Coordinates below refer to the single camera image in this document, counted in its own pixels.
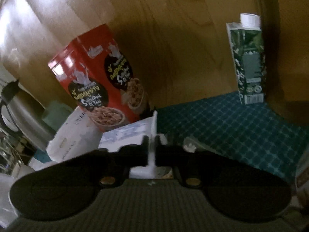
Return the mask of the white paper packet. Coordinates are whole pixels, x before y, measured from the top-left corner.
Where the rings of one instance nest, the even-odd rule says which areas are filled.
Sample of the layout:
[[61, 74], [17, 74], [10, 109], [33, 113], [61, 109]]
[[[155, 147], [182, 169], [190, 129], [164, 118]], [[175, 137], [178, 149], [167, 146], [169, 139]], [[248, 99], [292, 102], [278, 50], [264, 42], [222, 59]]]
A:
[[109, 152], [117, 152], [125, 145], [140, 145], [144, 138], [148, 138], [148, 165], [136, 166], [130, 169], [133, 179], [172, 179], [172, 169], [155, 165], [155, 137], [159, 137], [163, 145], [167, 144], [165, 135], [157, 133], [157, 111], [151, 117], [138, 122], [103, 133], [98, 147]]

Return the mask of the white paper bag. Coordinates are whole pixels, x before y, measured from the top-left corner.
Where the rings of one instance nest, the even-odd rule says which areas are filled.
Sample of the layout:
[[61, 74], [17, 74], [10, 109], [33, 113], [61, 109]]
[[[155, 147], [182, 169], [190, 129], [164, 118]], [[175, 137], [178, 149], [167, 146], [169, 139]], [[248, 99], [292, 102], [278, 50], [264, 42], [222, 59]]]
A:
[[102, 134], [86, 112], [77, 107], [49, 142], [47, 154], [57, 163], [78, 157], [97, 149]]

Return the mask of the teal patterned mat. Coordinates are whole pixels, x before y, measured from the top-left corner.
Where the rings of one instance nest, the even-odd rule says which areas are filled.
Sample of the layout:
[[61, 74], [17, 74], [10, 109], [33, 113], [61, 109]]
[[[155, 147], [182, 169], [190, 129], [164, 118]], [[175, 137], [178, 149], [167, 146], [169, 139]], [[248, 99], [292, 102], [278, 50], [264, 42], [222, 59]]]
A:
[[289, 183], [308, 145], [308, 126], [289, 122], [265, 103], [243, 105], [238, 93], [157, 109], [157, 132], [182, 144], [192, 137], [219, 154]]

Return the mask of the steel kettle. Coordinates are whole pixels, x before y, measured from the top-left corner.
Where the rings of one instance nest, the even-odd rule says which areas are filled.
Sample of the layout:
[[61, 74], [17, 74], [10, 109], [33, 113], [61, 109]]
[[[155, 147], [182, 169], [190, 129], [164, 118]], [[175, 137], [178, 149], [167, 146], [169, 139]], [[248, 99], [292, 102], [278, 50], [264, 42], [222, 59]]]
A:
[[45, 151], [55, 131], [43, 121], [44, 107], [19, 87], [19, 81], [9, 82], [1, 92], [1, 107], [6, 107], [18, 131], [11, 130], [1, 117], [1, 129], [18, 138], [24, 135], [37, 149]]

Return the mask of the red cereal box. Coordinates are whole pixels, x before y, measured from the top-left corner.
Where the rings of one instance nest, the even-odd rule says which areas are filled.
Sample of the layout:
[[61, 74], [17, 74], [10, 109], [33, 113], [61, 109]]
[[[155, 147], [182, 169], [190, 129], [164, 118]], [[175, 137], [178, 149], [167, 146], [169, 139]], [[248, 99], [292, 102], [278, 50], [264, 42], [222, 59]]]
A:
[[61, 86], [102, 131], [144, 119], [148, 95], [106, 24], [74, 38], [49, 63]]

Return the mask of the green drink carton white cap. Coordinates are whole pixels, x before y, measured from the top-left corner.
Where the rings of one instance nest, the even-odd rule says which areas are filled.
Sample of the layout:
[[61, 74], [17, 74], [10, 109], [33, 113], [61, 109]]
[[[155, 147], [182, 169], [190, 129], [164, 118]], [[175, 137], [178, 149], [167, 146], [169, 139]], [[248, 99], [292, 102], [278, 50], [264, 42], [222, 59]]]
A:
[[226, 24], [240, 102], [265, 101], [266, 64], [260, 16], [241, 13], [239, 23]]

